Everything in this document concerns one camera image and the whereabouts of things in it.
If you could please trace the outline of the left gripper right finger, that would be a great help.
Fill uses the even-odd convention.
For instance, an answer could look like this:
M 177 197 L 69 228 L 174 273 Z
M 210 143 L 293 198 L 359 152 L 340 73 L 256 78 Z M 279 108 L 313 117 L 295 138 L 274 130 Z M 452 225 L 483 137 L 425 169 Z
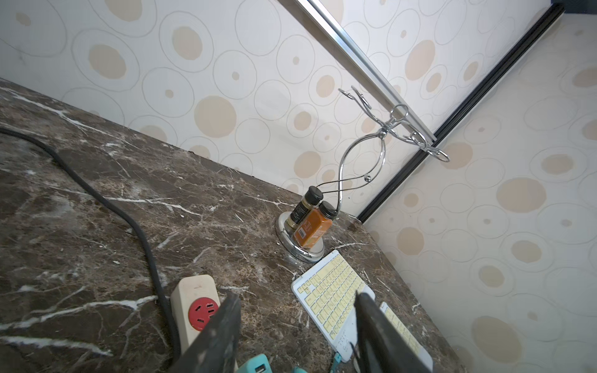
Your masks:
M 371 296 L 357 293 L 356 362 L 360 372 L 431 372 L 407 346 Z

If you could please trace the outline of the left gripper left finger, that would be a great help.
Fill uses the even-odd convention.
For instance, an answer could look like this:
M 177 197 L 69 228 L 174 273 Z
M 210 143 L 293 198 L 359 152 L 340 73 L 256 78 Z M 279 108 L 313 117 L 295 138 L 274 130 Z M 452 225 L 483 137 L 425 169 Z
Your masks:
M 218 305 L 210 298 L 194 301 L 187 312 L 193 343 L 170 369 L 172 372 L 234 372 L 241 326 L 239 295 L 228 293 Z

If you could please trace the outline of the white wireless keyboard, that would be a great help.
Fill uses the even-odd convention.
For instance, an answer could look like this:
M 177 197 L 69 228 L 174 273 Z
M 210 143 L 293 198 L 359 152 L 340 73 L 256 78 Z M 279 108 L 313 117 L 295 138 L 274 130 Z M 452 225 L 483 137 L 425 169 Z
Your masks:
M 433 371 L 433 360 L 427 350 L 417 341 L 414 335 L 407 329 L 407 327 L 400 321 L 398 316 L 390 306 L 383 302 L 380 306 L 380 310 L 390 321 L 391 325 L 396 329 L 398 334 L 406 342 L 407 346 L 418 356 L 419 360 L 429 370 Z
M 342 362 L 350 361 L 358 345 L 355 297 L 375 298 L 374 291 L 337 250 L 293 281 L 292 291 Z

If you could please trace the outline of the teal charger plug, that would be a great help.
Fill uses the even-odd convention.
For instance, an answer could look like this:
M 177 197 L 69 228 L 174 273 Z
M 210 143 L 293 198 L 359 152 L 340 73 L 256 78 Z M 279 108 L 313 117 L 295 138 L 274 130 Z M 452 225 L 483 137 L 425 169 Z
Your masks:
M 269 360 L 265 354 L 259 354 L 239 366 L 236 373 L 272 373 Z

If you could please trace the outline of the beige red power strip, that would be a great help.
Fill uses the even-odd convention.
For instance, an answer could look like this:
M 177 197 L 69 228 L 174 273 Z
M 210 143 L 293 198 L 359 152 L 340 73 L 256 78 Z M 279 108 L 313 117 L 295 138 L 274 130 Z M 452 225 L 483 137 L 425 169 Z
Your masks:
M 241 326 L 241 301 L 228 293 L 219 299 L 209 275 L 180 280 L 171 297 L 181 355 L 171 372 L 235 372 Z

